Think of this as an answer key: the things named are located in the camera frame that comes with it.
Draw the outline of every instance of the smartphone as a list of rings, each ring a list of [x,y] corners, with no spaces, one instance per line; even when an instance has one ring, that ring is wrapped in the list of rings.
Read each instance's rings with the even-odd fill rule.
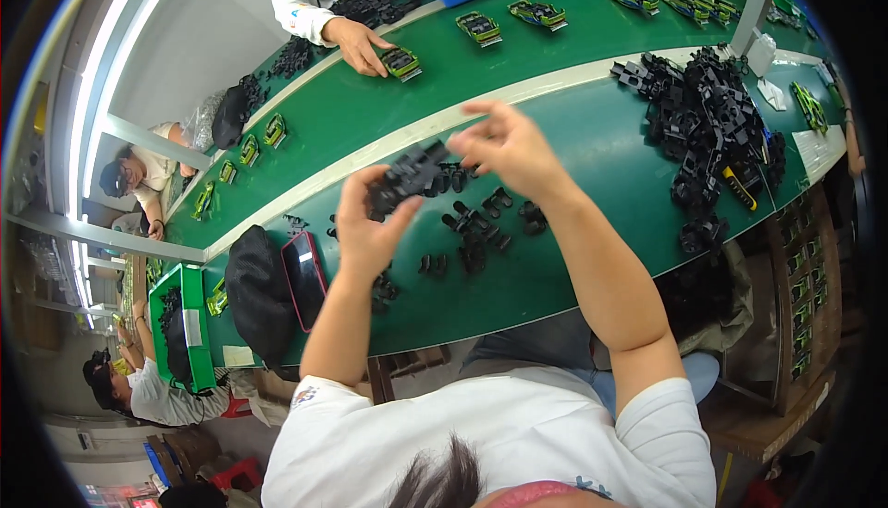
[[[296,316],[306,333],[312,330],[327,297],[327,282],[324,280],[314,241],[310,233],[302,231],[281,248]]]

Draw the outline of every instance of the jeans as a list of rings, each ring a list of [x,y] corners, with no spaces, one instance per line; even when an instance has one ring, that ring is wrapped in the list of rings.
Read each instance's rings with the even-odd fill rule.
[[[616,419],[616,383],[610,371],[598,370],[589,343],[592,330],[580,310],[553,315],[536,323],[508,328],[479,338],[460,371],[478,359],[511,359],[565,369],[592,386],[601,403]],[[694,401],[706,398],[718,377],[715,357],[694,352],[681,359]]]

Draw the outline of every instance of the black mesh bag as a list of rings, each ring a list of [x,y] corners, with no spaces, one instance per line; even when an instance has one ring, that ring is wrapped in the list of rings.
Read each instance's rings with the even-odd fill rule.
[[[247,111],[247,92],[240,84],[228,88],[213,119],[213,143],[219,149],[231,149],[241,142],[241,113]]]
[[[173,379],[182,383],[186,391],[191,391],[191,360],[188,359],[185,321],[182,319],[181,307],[172,312],[167,322],[161,323],[161,332],[167,346],[167,366]]]
[[[299,327],[281,252],[252,225],[232,244],[225,268],[237,334],[269,369],[279,369]]]

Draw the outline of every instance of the black cap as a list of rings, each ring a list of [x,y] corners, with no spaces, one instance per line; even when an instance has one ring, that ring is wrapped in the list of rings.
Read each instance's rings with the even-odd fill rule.
[[[102,175],[99,177],[99,186],[105,195],[112,198],[122,198],[126,195],[126,176],[120,170],[120,160],[114,160],[105,165]]]
[[[83,378],[92,389],[92,395],[102,409],[117,409],[119,402],[114,397],[114,388],[111,386],[111,370],[108,361],[111,354],[108,349],[92,353],[92,358],[83,364]]]

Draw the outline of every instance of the plastic bag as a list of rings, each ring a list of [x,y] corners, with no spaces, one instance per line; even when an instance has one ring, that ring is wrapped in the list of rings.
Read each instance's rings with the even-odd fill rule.
[[[224,97],[225,90],[213,93],[185,120],[182,136],[188,147],[203,154],[213,145],[213,119]]]

